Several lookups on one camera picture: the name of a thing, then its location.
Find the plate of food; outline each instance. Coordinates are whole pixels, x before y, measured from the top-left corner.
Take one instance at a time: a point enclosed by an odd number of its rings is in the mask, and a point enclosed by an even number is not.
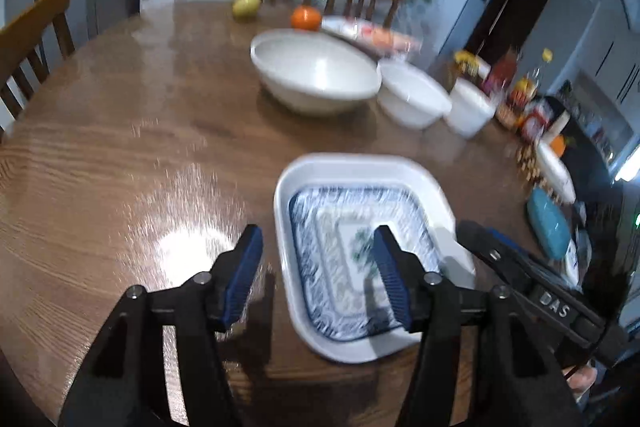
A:
[[[475,274],[468,252],[441,239],[454,237],[455,221],[440,186],[405,158],[302,156],[278,181],[274,214],[293,325],[332,360],[367,362],[420,339],[393,316],[371,252],[378,226],[388,225],[427,271],[465,286]]]
[[[422,47],[421,39],[359,18],[326,16],[322,18],[321,28],[331,35],[354,42],[382,57],[408,57],[420,52]]]

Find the large white bowl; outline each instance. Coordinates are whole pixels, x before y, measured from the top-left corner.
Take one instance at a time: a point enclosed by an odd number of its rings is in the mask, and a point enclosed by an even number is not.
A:
[[[406,62],[383,59],[378,71],[382,75],[378,103],[399,124],[425,129],[451,111],[447,91],[422,70]]]
[[[315,32],[264,32],[251,42],[251,60],[269,92],[303,114],[349,110],[374,97],[382,83],[367,55]]]

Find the doorway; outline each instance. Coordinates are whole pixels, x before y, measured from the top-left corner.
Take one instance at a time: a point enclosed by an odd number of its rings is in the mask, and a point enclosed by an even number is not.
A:
[[[495,64],[512,46],[521,49],[548,0],[490,0],[465,49]]]

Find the screw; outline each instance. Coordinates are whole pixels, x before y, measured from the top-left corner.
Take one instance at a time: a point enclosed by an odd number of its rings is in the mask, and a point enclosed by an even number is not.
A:
[[[424,274],[424,281],[429,286],[437,286],[442,282],[442,275],[437,272],[427,272]]]
[[[199,272],[193,276],[193,282],[196,284],[206,284],[211,280],[211,274],[209,272]]]
[[[506,299],[511,295],[511,291],[508,286],[494,286],[494,295],[498,299]]]
[[[137,299],[145,292],[145,287],[140,284],[134,284],[133,286],[129,286],[127,288],[127,297],[129,299]]]

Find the wooden table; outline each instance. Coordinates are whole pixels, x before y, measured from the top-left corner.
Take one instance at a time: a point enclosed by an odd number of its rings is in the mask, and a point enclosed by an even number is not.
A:
[[[126,21],[51,75],[0,148],[0,347],[51,419],[129,285],[178,285],[257,223],[265,247],[248,319],[221,347],[245,422],[393,425],[417,348],[332,363],[289,320],[273,191],[305,153],[412,158],[440,182],[458,219],[536,249],[516,144],[496,125],[466,142],[443,123],[401,128],[374,103],[333,120],[301,118],[261,90],[250,41],[287,27],[288,17],[265,6],[240,24],[226,3],[192,3]],[[170,332],[165,344],[172,413],[184,421]],[[466,342],[455,421],[466,415],[471,358]]]

